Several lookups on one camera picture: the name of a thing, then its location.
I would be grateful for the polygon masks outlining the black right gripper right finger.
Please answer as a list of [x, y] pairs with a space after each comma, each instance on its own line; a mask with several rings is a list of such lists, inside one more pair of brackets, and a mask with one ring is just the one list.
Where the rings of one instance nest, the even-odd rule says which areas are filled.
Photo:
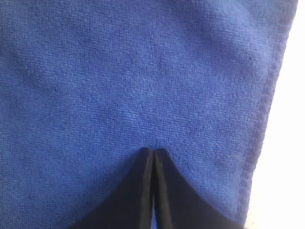
[[242, 229], [209, 205], [181, 175], [167, 150], [154, 152], [155, 212], [159, 229]]

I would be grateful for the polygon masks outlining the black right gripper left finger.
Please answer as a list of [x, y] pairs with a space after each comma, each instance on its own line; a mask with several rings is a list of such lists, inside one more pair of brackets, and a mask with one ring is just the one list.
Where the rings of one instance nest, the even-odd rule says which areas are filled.
[[71, 229], [149, 229], [153, 213], [154, 153], [142, 148], [115, 190]]

